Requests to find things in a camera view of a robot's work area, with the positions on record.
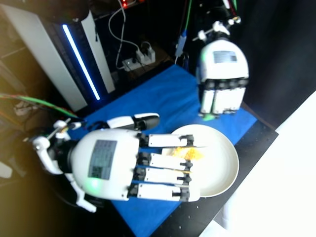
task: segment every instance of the white power strip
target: white power strip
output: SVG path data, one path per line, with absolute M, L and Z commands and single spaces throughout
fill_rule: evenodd
M 125 71 L 133 71 L 135 69 L 141 68 L 142 66 L 152 64 L 156 61 L 156 53 L 151 47 L 148 49 L 147 55 L 137 50 L 136 57 L 137 62 L 133 62 L 133 58 L 122 61 Z

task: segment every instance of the blue light bar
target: blue light bar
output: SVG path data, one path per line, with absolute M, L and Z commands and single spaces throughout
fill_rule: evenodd
M 94 84 L 93 84 L 93 82 L 92 82 L 92 80 L 91 80 L 91 77 L 90 77 L 90 75 L 89 75 L 89 73 L 88 73 L 87 68 L 85 67 L 85 65 L 84 65 L 84 63 L 83 63 L 83 60 L 82 60 L 82 58 L 81 58 L 81 56 L 80 56 L 80 54 L 79 54 L 79 51 L 78 51 L 78 49 L 77 49 L 77 47 L 76 47 L 76 44 L 75 44 L 75 42 L 74 42 L 74 39 L 73 39 L 73 37 L 72 37 L 71 34 L 70 34 L 70 31 L 69 31 L 69 29 L 68 29 L 68 26 L 67 26 L 67 25 L 63 25 L 63 29 L 64 29 L 64 32 L 65 32 L 65 34 L 66 34 L 66 36 L 67 36 L 67 39 L 68 39 L 68 41 L 69 41 L 71 47 L 73 48 L 73 51 L 74 51 L 74 53 L 75 53 L 75 55 L 76 55 L 76 57 L 77 57 L 77 59 L 78 59 L 78 62 L 79 62 L 80 66 L 81 66 L 81 68 L 82 68 L 82 70 L 83 70 L 83 73 L 84 73 L 85 77 L 86 77 L 87 80 L 88 80 L 88 83 L 89 83 L 89 85 L 90 85 L 90 87 L 91 87 L 91 89 L 92 89 L 92 91 L 93 91 L 93 94 L 94 94 L 95 98 L 96 98 L 97 100 L 100 100 L 100 96 L 99 96 L 99 94 L 98 94 L 96 88 L 94 87 Z

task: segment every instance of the white bowl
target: white bowl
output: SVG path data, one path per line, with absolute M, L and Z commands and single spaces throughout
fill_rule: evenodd
M 224 134 L 200 124 L 180 127 L 172 134 L 192 134 L 207 141 L 207 147 L 197 148 L 204 157 L 193 161 L 201 197 L 217 196 L 230 188 L 238 175 L 239 159 L 235 147 Z M 174 148 L 165 148 L 162 154 L 171 155 L 173 151 Z

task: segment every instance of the blue tablecloth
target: blue tablecloth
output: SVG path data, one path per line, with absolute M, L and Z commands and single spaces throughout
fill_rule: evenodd
M 146 133 L 171 133 L 187 124 L 205 124 L 225 134 L 235 144 L 254 124 L 256 118 L 243 109 L 235 115 L 203 121 L 198 116 L 200 107 L 197 81 L 178 66 L 172 66 L 146 83 L 123 95 L 107 106 L 86 117 L 89 123 L 118 116 L 155 112 L 160 124 Z M 78 129 L 72 138 L 87 132 Z M 179 202 L 131 198 L 113 201 L 113 205 L 137 237 L 147 237 L 175 210 Z

